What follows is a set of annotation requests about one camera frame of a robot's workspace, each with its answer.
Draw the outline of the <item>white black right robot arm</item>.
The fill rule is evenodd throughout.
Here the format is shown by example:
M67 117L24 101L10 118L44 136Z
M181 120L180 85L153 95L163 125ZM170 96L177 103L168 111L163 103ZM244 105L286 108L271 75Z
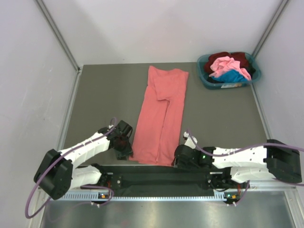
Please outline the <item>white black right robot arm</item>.
M300 150L274 139L242 149L228 149L200 148L196 138L189 136L176 148L173 166L204 172L213 189L234 188L250 180L302 183Z

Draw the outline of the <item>coral red t shirt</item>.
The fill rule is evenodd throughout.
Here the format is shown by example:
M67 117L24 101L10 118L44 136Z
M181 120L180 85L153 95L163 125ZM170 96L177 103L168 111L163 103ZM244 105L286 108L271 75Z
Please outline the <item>coral red t shirt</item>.
M131 161L171 166L179 145L189 73L180 69L148 69Z

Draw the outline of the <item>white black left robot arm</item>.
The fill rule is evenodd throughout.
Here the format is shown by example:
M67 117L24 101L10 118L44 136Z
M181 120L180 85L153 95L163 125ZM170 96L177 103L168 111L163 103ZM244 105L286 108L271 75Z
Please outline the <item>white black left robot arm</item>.
M34 176L34 182L53 200L80 187L109 187L109 176L101 165L94 163L83 167L82 164L110 149L114 150L118 160L127 159L133 154L130 144L132 132L133 128L121 120L101 128L75 146L48 151Z

